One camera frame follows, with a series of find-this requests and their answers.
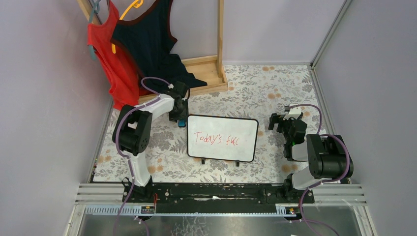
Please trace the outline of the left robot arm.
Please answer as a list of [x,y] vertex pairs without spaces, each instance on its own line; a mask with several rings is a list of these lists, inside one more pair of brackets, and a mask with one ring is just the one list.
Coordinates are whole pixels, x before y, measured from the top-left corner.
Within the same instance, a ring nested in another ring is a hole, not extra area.
[[128,193],[148,198],[152,195],[152,177],[146,163],[152,122],[163,114],[169,121],[186,126],[190,88],[175,82],[168,89],[142,105],[125,105],[120,111],[112,140],[120,156],[126,158],[130,176],[125,183]]

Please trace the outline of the blue whiteboard eraser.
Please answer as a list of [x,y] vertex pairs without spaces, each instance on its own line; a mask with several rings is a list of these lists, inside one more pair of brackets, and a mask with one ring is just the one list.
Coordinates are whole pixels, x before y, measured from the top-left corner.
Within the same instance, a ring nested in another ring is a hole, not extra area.
[[178,127],[180,127],[180,128],[186,127],[186,121],[185,120],[179,120],[178,121]]

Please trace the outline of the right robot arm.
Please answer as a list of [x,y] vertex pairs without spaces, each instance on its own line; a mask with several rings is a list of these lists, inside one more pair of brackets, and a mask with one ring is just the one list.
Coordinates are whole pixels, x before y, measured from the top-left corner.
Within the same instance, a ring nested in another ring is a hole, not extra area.
[[340,135],[307,134],[307,124],[299,115],[271,114],[268,130],[277,126],[285,139],[284,157],[288,161],[306,162],[303,170],[284,180],[289,190],[305,190],[316,183],[350,178],[354,164]]

